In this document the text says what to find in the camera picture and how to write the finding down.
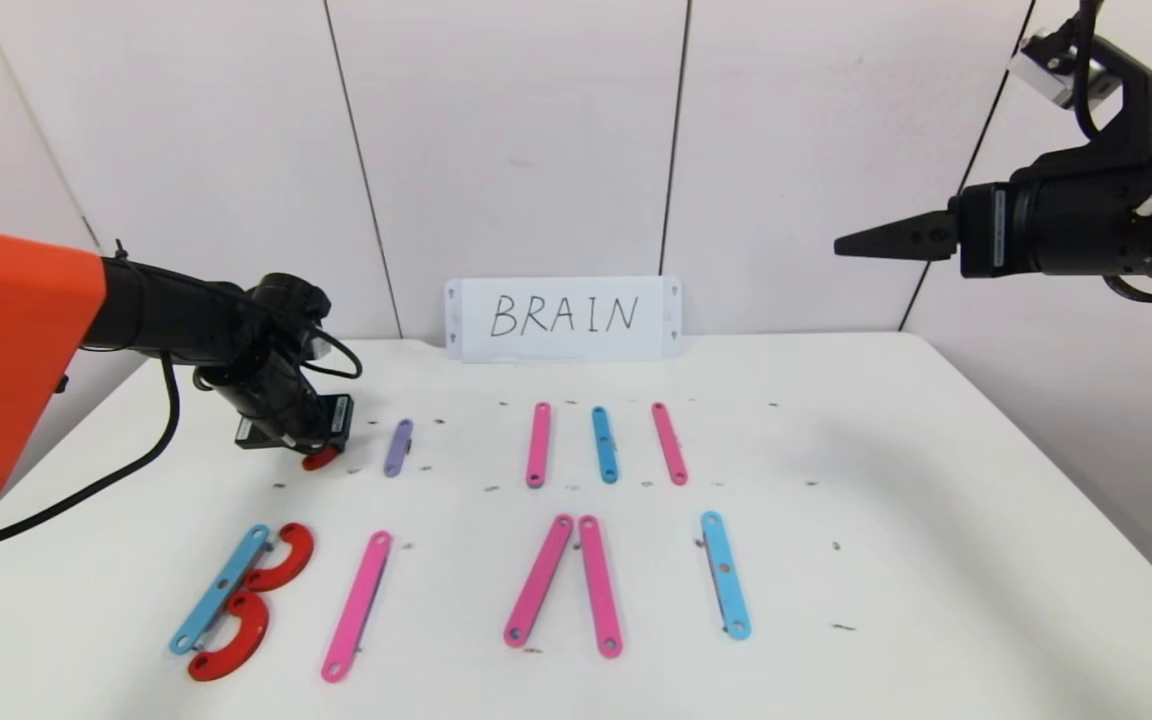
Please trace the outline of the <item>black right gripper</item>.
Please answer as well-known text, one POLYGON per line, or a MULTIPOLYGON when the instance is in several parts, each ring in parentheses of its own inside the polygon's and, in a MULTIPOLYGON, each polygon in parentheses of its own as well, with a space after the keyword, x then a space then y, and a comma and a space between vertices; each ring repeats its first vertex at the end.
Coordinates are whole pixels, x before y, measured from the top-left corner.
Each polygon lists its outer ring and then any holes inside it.
POLYGON ((1111 174, 977 184, 952 211, 846 234, 841 258, 943 262, 957 251, 965 278, 1140 274, 1140 225, 1130 187, 1111 174))

